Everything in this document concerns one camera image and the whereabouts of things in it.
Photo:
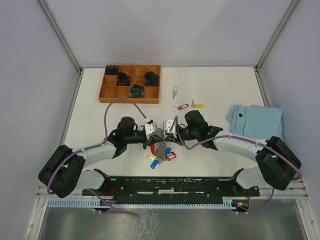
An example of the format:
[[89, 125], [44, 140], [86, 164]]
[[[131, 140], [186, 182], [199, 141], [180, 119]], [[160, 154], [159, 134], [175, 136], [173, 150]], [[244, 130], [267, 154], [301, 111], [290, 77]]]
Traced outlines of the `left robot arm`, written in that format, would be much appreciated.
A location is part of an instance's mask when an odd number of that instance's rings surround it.
[[38, 180], [47, 186], [49, 194], [65, 198], [76, 189], [94, 189], [99, 195], [106, 195], [111, 189], [107, 175], [100, 170], [84, 171], [84, 168], [119, 157], [128, 144], [142, 144], [146, 149], [162, 141], [161, 128], [150, 120], [140, 130], [131, 117], [122, 117], [109, 136], [101, 143], [72, 149], [60, 145], [40, 170]]

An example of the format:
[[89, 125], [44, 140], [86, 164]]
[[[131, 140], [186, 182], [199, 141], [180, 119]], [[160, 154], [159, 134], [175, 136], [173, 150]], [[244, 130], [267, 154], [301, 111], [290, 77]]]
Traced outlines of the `yellow key tag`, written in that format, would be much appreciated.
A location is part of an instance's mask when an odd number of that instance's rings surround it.
[[152, 160], [152, 161], [157, 160], [157, 157], [155, 155], [151, 155], [151, 154], [147, 155], [146, 158], [148, 160]]

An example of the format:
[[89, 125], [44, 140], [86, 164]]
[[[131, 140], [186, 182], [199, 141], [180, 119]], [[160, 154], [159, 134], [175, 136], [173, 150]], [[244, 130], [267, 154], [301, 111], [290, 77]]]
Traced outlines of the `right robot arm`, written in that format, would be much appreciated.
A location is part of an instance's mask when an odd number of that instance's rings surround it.
[[302, 163], [281, 138], [255, 139], [230, 133], [209, 125], [198, 110], [187, 112], [184, 119], [185, 126], [179, 125], [177, 117], [163, 124], [167, 141], [181, 146], [185, 146], [187, 141], [196, 141], [188, 147], [189, 150], [202, 146], [256, 162], [256, 167], [241, 168], [232, 176], [229, 189], [234, 195], [240, 196], [247, 189], [259, 185], [284, 191], [291, 181], [301, 179]]

